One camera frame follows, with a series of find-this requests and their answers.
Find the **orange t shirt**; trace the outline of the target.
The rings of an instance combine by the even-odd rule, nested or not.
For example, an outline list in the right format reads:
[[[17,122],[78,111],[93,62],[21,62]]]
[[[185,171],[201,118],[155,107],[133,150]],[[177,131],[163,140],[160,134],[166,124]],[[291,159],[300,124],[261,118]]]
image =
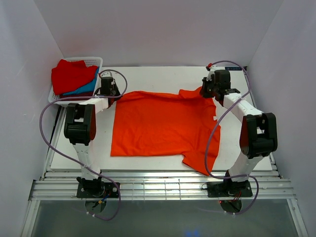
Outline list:
[[[178,94],[133,91],[117,101],[111,156],[183,156],[183,164],[207,175],[220,150],[216,105],[200,88]]]

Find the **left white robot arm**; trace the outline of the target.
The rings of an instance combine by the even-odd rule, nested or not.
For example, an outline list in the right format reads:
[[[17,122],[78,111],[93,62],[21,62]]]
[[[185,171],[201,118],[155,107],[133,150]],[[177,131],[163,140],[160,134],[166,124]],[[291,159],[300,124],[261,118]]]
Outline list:
[[[70,103],[67,106],[64,136],[73,145],[81,167],[77,197],[79,198],[117,198],[119,183],[106,183],[102,177],[90,172],[101,173],[99,162],[92,154],[92,141],[96,136],[96,114],[109,108],[120,96],[118,86],[112,75],[101,78],[101,87],[96,90],[108,98],[94,97],[85,102]]]

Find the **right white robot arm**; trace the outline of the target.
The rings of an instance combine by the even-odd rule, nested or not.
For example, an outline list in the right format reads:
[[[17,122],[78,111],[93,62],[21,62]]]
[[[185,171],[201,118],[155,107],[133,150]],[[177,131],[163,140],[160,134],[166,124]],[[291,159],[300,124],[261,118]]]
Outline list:
[[[277,149],[277,122],[273,113],[264,113],[244,99],[241,92],[231,87],[228,70],[208,68],[208,76],[202,80],[200,94],[214,98],[241,123],[240,154],[223,179],[208,182],[206,190],[211,198],[251,197],[248,181],[256,165]]]

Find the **blue table label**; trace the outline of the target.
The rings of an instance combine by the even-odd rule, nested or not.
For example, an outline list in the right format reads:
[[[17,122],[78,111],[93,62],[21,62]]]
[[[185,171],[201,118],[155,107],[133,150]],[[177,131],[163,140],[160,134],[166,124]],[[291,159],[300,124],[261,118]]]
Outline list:
[[[242,67],[225,67],[227,71],[243,71]]]

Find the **blue t shirt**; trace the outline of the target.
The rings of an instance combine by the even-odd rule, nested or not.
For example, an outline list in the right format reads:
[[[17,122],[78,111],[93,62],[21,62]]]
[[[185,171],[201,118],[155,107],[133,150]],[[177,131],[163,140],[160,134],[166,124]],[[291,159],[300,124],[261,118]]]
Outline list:
[[[64,93],[64,94],[62,94],[62,96],[78,95],[78,94],[83,94],[83,93],[92,93],[94,91],[94,88],[95,88],[95,85],[97,82],[97,76],[98,76],[99,69],[100,69],[100,67],[97,67],[97,69],[95,71],[94,79],[91,82],[79,87],[78,89],[76,89],[74,91]]]

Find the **dark maroon t shirt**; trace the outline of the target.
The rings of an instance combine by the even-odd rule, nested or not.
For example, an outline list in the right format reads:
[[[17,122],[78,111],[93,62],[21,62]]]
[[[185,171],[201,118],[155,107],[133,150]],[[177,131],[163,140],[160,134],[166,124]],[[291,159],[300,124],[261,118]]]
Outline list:
[[[87,96],[93,96],[93,92],[85,92],[85,93],[80,93],[80,94],[62,94],[59,97],[60,98],[68,98],[68,97],[87,97]]]

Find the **white plastic basket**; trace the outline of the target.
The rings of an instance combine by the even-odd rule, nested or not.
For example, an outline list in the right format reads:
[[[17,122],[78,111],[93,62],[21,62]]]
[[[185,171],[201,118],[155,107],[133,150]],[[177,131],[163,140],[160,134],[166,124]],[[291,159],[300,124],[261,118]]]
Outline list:
[[[92,96],[100,84],[99,72],[103,59],[100,57],[71,57],[61,59],[51,70],[52,88],[48,101],[60,98]]]

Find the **red t shirt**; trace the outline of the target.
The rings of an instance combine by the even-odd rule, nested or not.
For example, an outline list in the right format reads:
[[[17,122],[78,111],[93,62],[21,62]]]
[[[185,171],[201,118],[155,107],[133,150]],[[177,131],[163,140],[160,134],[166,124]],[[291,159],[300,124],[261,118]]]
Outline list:
[[[83,60],[69,62],[60,60],[51,70],[51,81],[55,95],[74,91],[94,79],[98,66],[87,66]]]

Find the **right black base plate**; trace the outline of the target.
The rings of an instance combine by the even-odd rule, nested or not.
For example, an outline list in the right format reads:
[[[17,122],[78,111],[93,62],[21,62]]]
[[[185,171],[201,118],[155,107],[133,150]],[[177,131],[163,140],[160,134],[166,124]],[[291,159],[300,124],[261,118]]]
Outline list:
[[[249,198],[253,196],[249,181],[244,182],[207,182],[207,196],[209,198],[219,197],[242,197]]]

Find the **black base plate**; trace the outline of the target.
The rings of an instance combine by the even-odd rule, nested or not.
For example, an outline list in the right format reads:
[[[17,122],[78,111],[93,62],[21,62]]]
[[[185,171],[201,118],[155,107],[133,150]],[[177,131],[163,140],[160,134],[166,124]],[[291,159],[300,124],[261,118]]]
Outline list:
[[[244,182],[207,182],[207,196],[209,198],[219,197],[242,197],[249,198],[253,196],[249,181]]]
[[[118,198],[118,188],[109,182],[79,184],[77,189],[77,198]]]

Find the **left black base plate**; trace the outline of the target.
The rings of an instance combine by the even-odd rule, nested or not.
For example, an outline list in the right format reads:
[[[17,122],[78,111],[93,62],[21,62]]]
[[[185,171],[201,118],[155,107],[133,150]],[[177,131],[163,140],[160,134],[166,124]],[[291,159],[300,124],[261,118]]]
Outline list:
[[[118,188],[109,182],[79,184],[77,189],[77,198],[118,198]]]

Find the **aluminium frame rails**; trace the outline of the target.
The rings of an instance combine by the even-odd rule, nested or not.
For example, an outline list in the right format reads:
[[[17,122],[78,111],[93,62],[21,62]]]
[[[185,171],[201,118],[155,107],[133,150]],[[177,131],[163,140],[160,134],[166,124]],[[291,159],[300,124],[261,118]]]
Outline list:
[[[32,184],[30,200],[75,200],[78,188],[77,171],[48,171],[43,179]],[[122,200],[206,200],[207,182],[217,182],[196,172],[108,171],[104,175],[120,183]],[[295,199],[289,179],[282,179],[276,170],[255,171],[250,179],[258,199]]]

